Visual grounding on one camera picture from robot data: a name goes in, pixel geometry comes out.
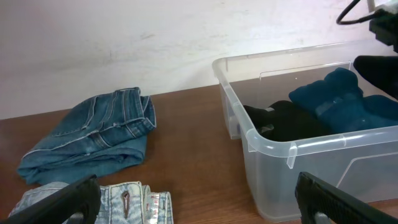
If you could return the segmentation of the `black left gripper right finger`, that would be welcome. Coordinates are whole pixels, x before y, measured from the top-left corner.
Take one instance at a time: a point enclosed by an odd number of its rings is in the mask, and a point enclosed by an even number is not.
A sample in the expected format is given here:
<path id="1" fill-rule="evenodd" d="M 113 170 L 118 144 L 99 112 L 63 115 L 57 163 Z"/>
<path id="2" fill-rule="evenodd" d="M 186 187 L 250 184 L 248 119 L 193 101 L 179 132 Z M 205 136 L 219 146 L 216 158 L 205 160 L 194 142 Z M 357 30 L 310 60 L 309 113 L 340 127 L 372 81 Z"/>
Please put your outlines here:
<path id="1" fill-rule="evenodd" d="M 397 224 L 394 218 L 308 173 L 298 175 L 295 198 L 302 224 Z"/>

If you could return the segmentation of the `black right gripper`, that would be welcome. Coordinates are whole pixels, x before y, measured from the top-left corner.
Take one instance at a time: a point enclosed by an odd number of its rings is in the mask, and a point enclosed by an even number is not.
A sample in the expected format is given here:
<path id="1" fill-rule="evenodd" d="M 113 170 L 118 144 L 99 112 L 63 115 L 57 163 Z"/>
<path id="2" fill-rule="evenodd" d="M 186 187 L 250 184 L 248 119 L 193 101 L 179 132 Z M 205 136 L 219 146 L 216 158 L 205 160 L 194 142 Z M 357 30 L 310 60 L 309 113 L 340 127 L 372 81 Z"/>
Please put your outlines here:
<path id="1" fill-rule="evenodd" d="M 397 0 L 367 0 L 369 12 L 379 12 L 380 16 L 371 19 L 369 30 L 376 40 L 393 46 L 397 52 Z"/>

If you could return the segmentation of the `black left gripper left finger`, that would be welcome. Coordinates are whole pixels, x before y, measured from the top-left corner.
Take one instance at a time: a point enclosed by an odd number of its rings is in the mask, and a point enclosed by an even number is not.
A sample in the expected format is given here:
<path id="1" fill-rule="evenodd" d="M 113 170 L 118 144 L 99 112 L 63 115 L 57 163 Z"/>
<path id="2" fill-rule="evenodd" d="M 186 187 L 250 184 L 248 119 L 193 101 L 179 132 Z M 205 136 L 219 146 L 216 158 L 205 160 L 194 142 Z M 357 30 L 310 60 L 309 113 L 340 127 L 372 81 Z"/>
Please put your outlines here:
<path id="1" fill-rule="evenodd" d="M 97 176 L 89 175 L 2 220 L 2 224 L 94 224 L 101 206 Z"/>

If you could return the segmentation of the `dark green garment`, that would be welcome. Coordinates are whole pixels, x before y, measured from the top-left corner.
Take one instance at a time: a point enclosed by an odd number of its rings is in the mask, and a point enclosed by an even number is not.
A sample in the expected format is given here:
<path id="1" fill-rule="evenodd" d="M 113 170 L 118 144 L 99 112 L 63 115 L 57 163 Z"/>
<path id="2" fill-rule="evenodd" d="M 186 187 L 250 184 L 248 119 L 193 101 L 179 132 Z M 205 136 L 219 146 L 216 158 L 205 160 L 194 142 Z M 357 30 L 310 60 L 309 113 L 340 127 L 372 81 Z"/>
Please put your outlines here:
<path id="1" fill-rule="evenodd" d="M 360 55 L 354 60 L 354 68 L 366 81 L 395 99 L 397 66 L 397 56 Z"/>

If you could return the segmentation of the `black garment with tape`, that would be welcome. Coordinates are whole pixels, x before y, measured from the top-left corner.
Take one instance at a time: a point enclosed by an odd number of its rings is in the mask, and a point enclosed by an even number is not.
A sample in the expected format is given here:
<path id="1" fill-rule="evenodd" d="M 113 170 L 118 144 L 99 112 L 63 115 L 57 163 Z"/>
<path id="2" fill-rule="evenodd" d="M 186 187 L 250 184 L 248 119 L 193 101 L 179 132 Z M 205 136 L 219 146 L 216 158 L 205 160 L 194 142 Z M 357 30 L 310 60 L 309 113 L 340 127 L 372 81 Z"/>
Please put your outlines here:
<path id="1" fill-rule="evenodd" d="M 290 101 L 277 101 L 266 109 L 245 105 L 244 109 L 256 131 L 272 141 L 295 141 L 333 133 L 327 125 Z"/>

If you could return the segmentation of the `blue garment with tape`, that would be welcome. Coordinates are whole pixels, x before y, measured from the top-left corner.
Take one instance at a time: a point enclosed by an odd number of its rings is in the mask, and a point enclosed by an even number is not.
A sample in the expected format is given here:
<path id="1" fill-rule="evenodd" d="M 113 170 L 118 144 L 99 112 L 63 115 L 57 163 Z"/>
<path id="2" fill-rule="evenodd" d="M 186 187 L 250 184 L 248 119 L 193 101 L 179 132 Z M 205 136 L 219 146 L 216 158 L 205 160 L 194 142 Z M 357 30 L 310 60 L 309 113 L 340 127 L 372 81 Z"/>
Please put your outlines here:
<path id="1" fill-rule="evenodd" d="M 397 125 L 397 102 L 383 95 L 364 96 L 357 75 L 345 68 L 297 88 L 289 98 L 336 133 Z"/>

